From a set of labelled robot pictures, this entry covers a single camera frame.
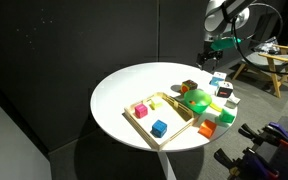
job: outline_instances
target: colored block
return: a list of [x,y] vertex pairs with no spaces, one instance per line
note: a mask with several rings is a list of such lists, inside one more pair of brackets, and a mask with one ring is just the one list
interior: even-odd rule
[[227,81],[220,81],[218,82],[218,86],[216,89],[216,96],[228,98],[231,96],[233,92],[233,85],[230,82]]
[[218,86],[218,82],[225,81],[226,73],[214,72],[210,85]]
[[156,137],[159,137],[159,138],[163,137],[166,131],[167,131],[167,124],[165,124],[161,120],[157,120],[152,126],[152,133]]
[[144,104],[135,106],[135,114],[138,118],[142,118],[147,115],[147,107]]
[[151,106],[155,110],[163,105],[162,99],[158,97],[151,98]]
[[225,108],[223,108],[221,114],[219,115],[220,121],[225,122],[225,123],[232,123],[234,118],[235,116],[231,114],[230,112],[228,112],[227,110],[225,110]]
[[193,90],[197,88],[197,83],[192,80],[187,80],[182,82],[181,92],[185,93],[186,91]]
[[237,107],[238,103],[241,99],[234,96],[234,94],[231,94],[231,96],[227,99],[225,106],[234,109]]
[[217,124],[206,119],[200,126],[200,129],[198,130],[198,133],[202,134],[206,138],[211,138],[213,133],[215,132],[215,129],[217,127]]

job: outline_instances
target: red cube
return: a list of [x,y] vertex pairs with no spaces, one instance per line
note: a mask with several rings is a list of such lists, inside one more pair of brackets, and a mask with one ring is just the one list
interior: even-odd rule
[[147,107],[144,104],[135,106],[135,114],[138,118],[142,118],[147,115]]

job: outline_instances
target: round white table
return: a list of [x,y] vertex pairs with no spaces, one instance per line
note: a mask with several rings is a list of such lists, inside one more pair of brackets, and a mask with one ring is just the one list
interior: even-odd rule
[[[214,95],[216,87],[209,85],[212,74],[196,67],[167,62],[153,62],[130,66],[112,73],[101,81],[93,91],[90,107],[95,121],[112,138],[134,148],[157,151],[142,138],[126,119],[124,108],[156,92],[180,97],[182,82],[192,80],[212,95],[212,100],[223,107],[226,99]],[[229,109],[236,116],[237,108]],[[208,107],[200,115],[197,125],[191,126],[158,151],[168,179],[175,178],[165,152],[185,151],[203,146],[223,135],[233,123],[221,123],[220,112]],[[199,125],[209,119],[217,123],[210,139],[198,133]]]

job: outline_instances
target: wooden tray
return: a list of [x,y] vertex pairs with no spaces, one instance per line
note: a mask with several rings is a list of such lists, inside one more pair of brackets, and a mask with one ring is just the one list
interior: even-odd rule
[[[151,99],[159,99],[163,105],[155,110],[151,107]],[[144,104],[148,109],[145,117],[138,118],[135,114],[135,107]],[[192,110],[182,103],[162,92],[157,92],[148,98],[136,102],[124,108],[129,122],[137,132],[145,139],[151,148],[161,151],[163,146],[181,134],[191,125],[195,124],[198,118],[194,118]],[[167,131],[163,137],[155,137],[152,133],[152,125],[161,120],[167,124]]]

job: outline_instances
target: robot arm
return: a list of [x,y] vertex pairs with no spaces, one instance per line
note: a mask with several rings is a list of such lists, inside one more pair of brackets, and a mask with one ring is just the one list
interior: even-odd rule
[[[222,49],[234,46],[232,39],[223,38],[223,33],[231,30],[231,21],[236,17],[236,28],[242,27],[248,20],[250,12],[247,8],[254,0],[210,0],[207,6],[204,29],[204,52],[198,54],[197,65],[203,69],[203,65],[207,60],[217,61],[222,58]],[[214,43],[229,45],[216,46]]]
[[237,16],[236,27],[242,27],[249,18],[247,8],[254,0],[211,0],[207,6],[204,28],[216,36],[230,31],[231,20]]

